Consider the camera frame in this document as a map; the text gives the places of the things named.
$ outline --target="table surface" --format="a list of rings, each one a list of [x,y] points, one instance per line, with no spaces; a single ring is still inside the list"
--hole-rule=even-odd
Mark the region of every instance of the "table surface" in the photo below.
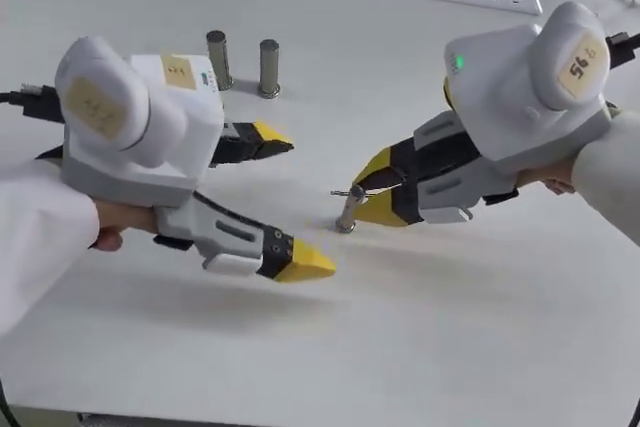
[[[548,13],[563,0],[542,1]],[[121,253],[87,255],[2,339],[11,402],[267,427],[628,420],[640,392],[640,255],[579,197],[532,186],[461,226],[328,228],[342,202],[329,191],[445,108],[444,43],[530,17],[428,0],[0,2],[2,90],[51,83],[82,35],[128,55],[204,53],[208,30],[227,32],[229,117],[267,121],[296,150],[216,169],[209,193],[339,266],[305,285],[230,280],[127,235]],[[638,24],[602,2],[609,24]],[[264,38],[282,49],[273,101],[254,95]],[[628,81],[638,66],[624,69],[611,84],[623,107],[639,93]],[[10,107],[0,115],[5,163],[61,139]]]

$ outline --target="metal cylinder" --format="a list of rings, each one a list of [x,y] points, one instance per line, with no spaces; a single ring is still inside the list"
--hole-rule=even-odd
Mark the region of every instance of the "metal cylinder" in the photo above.
[[[227,36],[219,30],[207,34],[209,60],[213,65],[213,73],[218,82],[218,90],[229,90],[233,87],[233,77],[229,74],[229,57],[227,56]]]
[[[356,207],[362,204],[366,197],[366,192],[362,187],[357,184],[351,187],[349,195],[344,201],[342,214],[336,219],[336,229],[338,229],[338,232],[341,234],[353,232],[353,229],[356,227],[356,221],[354,219]]]
[[[263,99],[275,99],[280,94],[278,62],[280,45],[273,39],[260,42],[260,84],[258,94]]]

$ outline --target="white sleeve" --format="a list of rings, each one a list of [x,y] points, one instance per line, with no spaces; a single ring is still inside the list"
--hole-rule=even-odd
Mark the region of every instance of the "white sleeve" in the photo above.
[[[99,228],[93,201],[63,184],[57,166],[34,160],[0,171],[0,335],[87,251]]]
[[[640,115],[622,112],[575,162],[573,186],[587,203],[640,246]]]

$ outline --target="human hand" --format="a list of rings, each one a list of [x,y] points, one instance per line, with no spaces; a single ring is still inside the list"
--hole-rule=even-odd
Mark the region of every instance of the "human hand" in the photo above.
[[[620,114],[620,109],[615,104],[605,101],[611,118]],[[533,182],[542,182],[547,189],[556,195],[575,194],[576,189],[571,183],[573,164],[578,154],[567,157],[553,165],[540,169],[527,170],[520,173],[516,187],[523,187]]]
[[[122,246],[122,232],[137,229],[158,233],[156,216],[151,208],[135,207],[104,200],[94,199],[100,233],[92,248],[103,252],[115,252]]]

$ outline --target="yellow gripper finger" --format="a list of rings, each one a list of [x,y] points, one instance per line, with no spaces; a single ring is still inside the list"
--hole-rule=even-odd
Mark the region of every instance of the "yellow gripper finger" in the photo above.
[[[362,169],[362,172],[358,174],[352,185],[360,185],[367,177],[389,167],[391,167],[391,147],[385,147],[369,161],[364,169]]]
[[[283,154],[293,149],[293,142],[264,122],[254,122],[253,127],[262,140],[262,145],[254,155],[254,159],[266,159]]]
[[[273,280],[280,283],[302,282],[331,277],[336,272],[336,266],[315,247],[301,240],[293,241],[291,261]]]
[[[369,197],[355,208],[353,218],[387,227],[407,227],[422,222],[415,184],[399,185]]]
[[[444,86],[442,88],[444,91],[444,100],[447,102],[447,105],[453,110],[456,111],[455,104],[453,103],[453,95],[451,95],[451,89],[449,88],[449,79],[445,77]]]

